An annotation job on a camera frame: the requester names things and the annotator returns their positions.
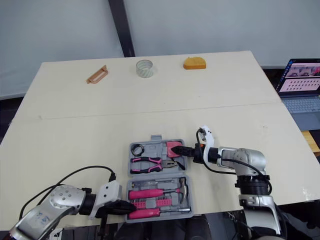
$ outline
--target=tool kit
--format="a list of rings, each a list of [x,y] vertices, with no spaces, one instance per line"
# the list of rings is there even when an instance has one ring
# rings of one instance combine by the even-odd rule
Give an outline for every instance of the tool kit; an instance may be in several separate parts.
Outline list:
[[[187,158],[171,151],[183,146],[182,139],[151,141],[129,146],[126,200],[136,211],[125,216],[127,223],[191,218],[193,213],[190,179],[185,175]]]

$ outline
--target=white wall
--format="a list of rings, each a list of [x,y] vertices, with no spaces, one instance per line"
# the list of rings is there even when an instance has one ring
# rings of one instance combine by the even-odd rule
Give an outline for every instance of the white wall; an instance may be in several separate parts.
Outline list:
[[[107,0],[0,0],[0,99],[26,93],[42,62],[116,57]]]
[[[320,58],[320,0],[126,0],[136,56],[251,50],[262,66]]]

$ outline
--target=toolbox latch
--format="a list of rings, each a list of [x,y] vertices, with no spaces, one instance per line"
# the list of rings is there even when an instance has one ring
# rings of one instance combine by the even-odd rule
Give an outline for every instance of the toolbox latch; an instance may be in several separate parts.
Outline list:
[[[161,141],[162,135],[151,135],[151,141]]]

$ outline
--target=gray robot arm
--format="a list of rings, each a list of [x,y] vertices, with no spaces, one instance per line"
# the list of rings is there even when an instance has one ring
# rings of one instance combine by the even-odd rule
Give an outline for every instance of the gray robot arm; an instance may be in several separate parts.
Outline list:
[[[239,204],[243,207],[246,225],[251,229],[269,229],[280,236],[278,214],[273,197],[270,195],[272,189],[265,170],[267,163],[265,156],[260,151],[247,148],[215,148],[215,140],[207,126],[202,126],[197,131],[197,139],[198,133],[204,141],[204,146],[198,142],[195,148],[176,146],[172,151],[194,157],[194,162],[204,163],[209,169],[210,165],[215,164],[220,168],[234,170],[237,176],[235,186],[240,188]]]
[[[120,201],[122,187],[113,180],[101,186],[95,194],[87,193],[71,185],[57,186],[42,204],[30,210],[10,231],[7,239],[12,240],[43,240],[66,215],[78,213],[89,215],[89,219],[100,218],[99,210],[106,208],[104,213],[123,215],[135,210],[125,201]],[[116,209],[113,203],[121,205]]]

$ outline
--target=pliers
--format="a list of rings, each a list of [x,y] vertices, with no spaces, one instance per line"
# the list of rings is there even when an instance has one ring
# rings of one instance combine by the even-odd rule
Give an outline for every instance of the pliers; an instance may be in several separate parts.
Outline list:
[[[151,172],[160,172],[160,171],[162,171],[163,168],[172,168],[172,167],[175,167],[178,165],[176,161],[162,160],[161,157],[142,156],[142,157],[137,157],[137,158],[131,158],[130,161],[132,163],[150,162],[150,163],[156,164],[155,166],[151,166],[146,169],[131,169],[130,170],[131,174],[148,174]]]

